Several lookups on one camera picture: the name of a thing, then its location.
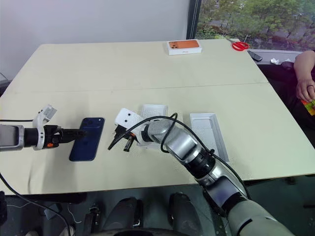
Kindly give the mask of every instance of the black phone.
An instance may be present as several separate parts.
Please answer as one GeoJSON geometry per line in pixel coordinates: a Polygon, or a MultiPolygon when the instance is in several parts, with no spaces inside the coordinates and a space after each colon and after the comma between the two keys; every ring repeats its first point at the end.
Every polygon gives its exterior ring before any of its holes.
{"type": "Polygon", "coordinates": [[[84,118],[80,129],[86,131],[86,136],[76,140],[70,154],[70,161],[93,161],[100,137],[102,135],[105,119],[99,118],[84,118]]]}

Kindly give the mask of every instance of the floor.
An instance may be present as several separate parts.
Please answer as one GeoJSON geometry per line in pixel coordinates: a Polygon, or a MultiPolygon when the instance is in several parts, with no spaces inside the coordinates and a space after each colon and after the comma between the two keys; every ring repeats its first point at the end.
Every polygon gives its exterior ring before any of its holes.
{"type": "MultiPolygon", "coordinates": [[[[253,200],[261,204],[275,218],[297,236],[315,235],[315,208],[305,209],[303,204],[315,200],[315,177],[297,177],[296,184],[289,185],[283,178],[265,181],[249,187],[253,200]]],[[[230,235],[225,219],[213,214],[202,196],[199,185],[180,185],[115,191],[100,191],[87,194],[87,199],[78,205],[69,205],[77,222],[84,221],[85,214],[93,203],[101,208],[101,224],[115,204],[126,197],[134,196],[144,203],[144,227],[171,229],[167,221],[168,199],[171,193],[186,193],[195,205],[204,235],[230,235]]],[[[8,220],[1,227],[0,235],[24,236],[30,230],[37,230],[40,236],[58,236],[63,230],[62,221],[55,217],[47,220],[43,211],[36,206],[26,205],[16,197],[7,197],[8,220]]],[[[82,235],[83,223],[76,224],[62,204],[62,214],[76,228],[76,236],[82,235]]]]}

